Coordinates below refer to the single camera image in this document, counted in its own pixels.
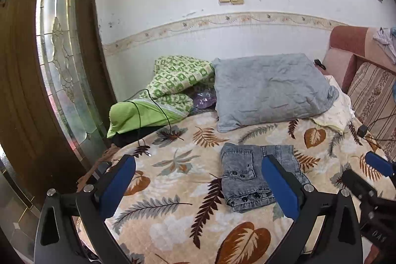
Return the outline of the grey washed denim pants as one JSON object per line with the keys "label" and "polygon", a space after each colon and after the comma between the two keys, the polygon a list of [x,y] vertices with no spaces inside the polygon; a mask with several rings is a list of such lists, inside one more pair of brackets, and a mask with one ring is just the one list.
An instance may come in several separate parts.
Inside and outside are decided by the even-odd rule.
{"label": "grey washed denim pants", "polygon": [[292,145],[235,145],[226,143],[220,153],[222,192],[226,204],[234,212],[247,212],[275,202],[273,193],[262,175],[262,159],[273,155],[286,171],[301,184],[308,184],[294,156]]}

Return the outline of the cream patterned pillow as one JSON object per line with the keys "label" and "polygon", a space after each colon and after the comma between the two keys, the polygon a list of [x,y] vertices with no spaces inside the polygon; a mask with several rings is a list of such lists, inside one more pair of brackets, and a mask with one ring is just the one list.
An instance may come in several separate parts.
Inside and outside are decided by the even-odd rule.
{"label": "cream patterned pillow", "polygon": [[325,78],[331,86],[338,90],[339,96],[329,110],[312,117],[311,120],[316,125],[328,127],[339,134],[343,134],[348,124],[355,118],[352,102],[350,97],[342,92],[333,76],[325,75]]}

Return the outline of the leaf patterned beige bedspread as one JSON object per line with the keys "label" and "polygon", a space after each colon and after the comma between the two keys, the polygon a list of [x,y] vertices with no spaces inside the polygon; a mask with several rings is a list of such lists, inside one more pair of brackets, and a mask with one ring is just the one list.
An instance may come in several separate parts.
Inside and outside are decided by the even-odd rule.
{"label": "leaf patterned beige bedspread", "polygon": [[120,149],[134,154],[136,173],[107,228],[132,263],[264,263],[291,226],[262,177],[273,155],[302,184],[342,189],[354,170],[383,198],[395,188],[365,162],[377,145],[360,139],[358,120],[343,133],[312,120],[217,130],[215,113],[164,127]]}

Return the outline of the small black device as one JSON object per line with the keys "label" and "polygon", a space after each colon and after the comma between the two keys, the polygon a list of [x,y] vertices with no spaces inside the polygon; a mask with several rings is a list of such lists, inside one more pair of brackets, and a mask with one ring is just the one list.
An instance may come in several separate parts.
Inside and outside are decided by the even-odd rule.
{"label": "small black device", "polygon": [[326,70],[325,65],[323,65],[322,62],[321,62],[320,60],[315,59],[315,60],[314,60],[314,64],[315,64],[317,67],[321,68],[322,70]]}

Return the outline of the lilac garment on headboard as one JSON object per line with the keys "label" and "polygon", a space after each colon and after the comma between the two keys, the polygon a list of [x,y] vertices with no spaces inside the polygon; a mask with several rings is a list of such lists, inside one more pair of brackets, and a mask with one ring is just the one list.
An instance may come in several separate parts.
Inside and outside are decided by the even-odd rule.
{"label": "lilac garment on headboard", "polygon": [[395,51],[395,27],[391,28],[380,28],[372,37],[383,49],[385,54],[389,57],[392,64],[396,63],[396,51]]}

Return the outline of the grey quilted pillow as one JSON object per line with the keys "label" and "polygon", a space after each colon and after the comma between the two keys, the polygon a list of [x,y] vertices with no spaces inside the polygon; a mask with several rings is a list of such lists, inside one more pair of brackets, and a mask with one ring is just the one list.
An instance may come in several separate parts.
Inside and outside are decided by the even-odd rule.
{"label": "grey quilted pillow", "polygon": [[215,59],[217,130],[306,119],[339,97],[305,54]]}

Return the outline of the green patterned quilt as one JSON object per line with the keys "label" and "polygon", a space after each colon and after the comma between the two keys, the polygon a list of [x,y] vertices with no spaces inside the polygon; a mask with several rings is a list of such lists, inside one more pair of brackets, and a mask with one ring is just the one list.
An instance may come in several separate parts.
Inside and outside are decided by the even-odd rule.
{"label": "green patterned quilt", "polygon": [[211,62],[190,56],[161,56],[154,63],[154,77],[136,94],[111,106],[107,138],[142,127],[171,125],[193,109],[187,94],[196,85],[214,85]]}

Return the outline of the purple plastic bag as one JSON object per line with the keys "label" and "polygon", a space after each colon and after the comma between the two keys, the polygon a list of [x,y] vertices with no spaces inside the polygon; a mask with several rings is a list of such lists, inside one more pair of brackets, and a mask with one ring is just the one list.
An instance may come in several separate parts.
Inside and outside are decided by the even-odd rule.
{"label": "purple plastic bag", "polygon": [[203,113],[206,110],[214,110],[216,108],[216,91],[207,89],[192,95],[193,109],[192,113]]}

